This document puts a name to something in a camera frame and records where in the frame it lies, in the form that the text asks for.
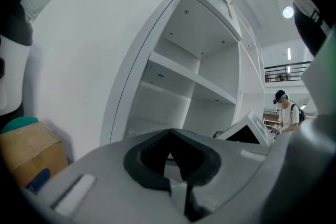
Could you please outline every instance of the cardboard box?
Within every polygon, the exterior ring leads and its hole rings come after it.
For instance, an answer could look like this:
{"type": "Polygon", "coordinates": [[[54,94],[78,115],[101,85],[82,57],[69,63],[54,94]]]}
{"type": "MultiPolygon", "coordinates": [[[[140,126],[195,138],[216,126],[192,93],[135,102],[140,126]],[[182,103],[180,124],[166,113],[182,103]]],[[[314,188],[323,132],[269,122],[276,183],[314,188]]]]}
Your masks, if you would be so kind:
{"type": "Polygon", "coordinates": [[[62,141],[41,122],[1,134],[0,151],[18,186],[34,193],[68,166],[62,141]]]}

